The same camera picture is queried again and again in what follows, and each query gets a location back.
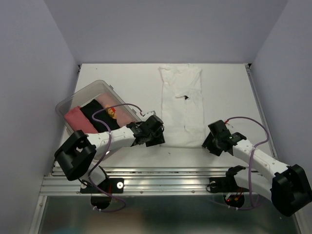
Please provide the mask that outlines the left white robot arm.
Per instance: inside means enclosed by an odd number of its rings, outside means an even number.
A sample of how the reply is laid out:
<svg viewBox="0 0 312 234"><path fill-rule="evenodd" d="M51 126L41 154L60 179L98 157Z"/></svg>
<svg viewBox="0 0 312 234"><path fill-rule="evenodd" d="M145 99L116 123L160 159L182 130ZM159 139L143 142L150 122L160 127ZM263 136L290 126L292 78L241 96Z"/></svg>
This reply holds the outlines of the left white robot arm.
<svg viewBox="0 0 312 234"><path fill-rule="evenodd" d="M80 179L97 192L104 192L109 181L99 164L107 152L142 144L160 145L165 142L163 130L164 123L156 115L103 133L85 134L78 130L57 149L54 157L69 181Z"/></svg>

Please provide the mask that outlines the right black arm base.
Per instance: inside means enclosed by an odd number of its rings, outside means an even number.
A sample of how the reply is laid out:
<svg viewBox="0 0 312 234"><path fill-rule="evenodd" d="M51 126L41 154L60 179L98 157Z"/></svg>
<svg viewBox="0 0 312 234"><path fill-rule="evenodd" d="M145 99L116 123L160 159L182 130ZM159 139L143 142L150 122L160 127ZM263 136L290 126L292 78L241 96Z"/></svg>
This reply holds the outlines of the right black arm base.
<svg viewBox="0 0 312 234"><path fill-rule="evenodd" d="M234 176L238 172L247 172L246 168L243 166L230 167L225 173L224 177L210 177L209 183L206 186L206 190L210 193L234 193L240 192L241 187L239 187L234 179Z"/></svg>

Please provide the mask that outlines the clear plastic storage bin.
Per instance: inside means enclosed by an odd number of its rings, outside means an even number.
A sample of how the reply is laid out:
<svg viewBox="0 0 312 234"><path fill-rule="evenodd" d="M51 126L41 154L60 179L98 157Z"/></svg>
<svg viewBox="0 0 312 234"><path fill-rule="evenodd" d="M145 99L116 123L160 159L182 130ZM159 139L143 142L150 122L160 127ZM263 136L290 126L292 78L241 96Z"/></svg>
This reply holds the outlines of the clear plastic storage bin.
<svg viewBox="0 0 312 234"><path fill-rule="evenodd" d="M112 86L108 85L103 80L96 80L56 105L55 111L65 124L65 133L67 136L71 135L74 130L69 126L64 118L64 115L76 106L85 106L90 101L96 99L97 96L104 93L112 95L119 102L119 104L124 103L121 97L118 96L117 93L113 90ZM125 105L125 108L136 119L136 122L141 121L141 117L133 110L131 106Z"/></svg>

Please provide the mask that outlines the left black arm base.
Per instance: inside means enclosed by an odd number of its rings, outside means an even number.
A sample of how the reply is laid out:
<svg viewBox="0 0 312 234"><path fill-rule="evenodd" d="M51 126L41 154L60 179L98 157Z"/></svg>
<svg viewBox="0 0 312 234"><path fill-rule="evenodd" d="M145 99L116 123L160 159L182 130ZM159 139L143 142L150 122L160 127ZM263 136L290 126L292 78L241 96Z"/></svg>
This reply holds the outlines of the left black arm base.
<svg viewBox="0 0 312 234"><path fill-rule="evenodd" d="M109 177L105 170L98 166L95 169L95 172L99 176L105 176L105 179L98 184L97 186L102 189L103 191L110 193L110 194L122 194L124 192L124 178L121 177ZM82 194L99 194L101 191L99 191L97 188L95 188L90 181L80 179L80 193Z"/></svg>

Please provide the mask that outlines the white printed t-shirt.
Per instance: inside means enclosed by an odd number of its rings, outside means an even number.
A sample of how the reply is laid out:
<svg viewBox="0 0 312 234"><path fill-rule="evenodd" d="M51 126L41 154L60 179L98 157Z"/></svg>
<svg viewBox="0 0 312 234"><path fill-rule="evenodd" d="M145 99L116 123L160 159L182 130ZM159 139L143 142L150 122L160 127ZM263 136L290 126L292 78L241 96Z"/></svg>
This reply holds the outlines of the white printed t-shirt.
<svg viewBox="0 0 312 234"><path fill-rule="evenodd" d="M162 79L163 147L199 148L205 139L202 69L197 66L159 67Z"/></svg>

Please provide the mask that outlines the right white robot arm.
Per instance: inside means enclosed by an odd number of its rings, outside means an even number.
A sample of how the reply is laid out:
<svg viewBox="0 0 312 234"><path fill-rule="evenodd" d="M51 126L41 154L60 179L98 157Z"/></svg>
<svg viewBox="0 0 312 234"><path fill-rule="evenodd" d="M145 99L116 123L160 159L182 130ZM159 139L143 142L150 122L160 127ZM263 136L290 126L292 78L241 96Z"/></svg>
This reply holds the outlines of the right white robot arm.
<svg viewBox="0 0 312 234"><path fill-rule="evenodd" d="M287 165L264 153L246 136L235 132L227 121L218 120L208 128L203 148L215 156L229 153L249 165L230 167L224 177L209 179L206 190L223 193L227 206L241 209L244 192L266 198L284 216L291 216L311 203L312 189L301 166Z"/></svg>

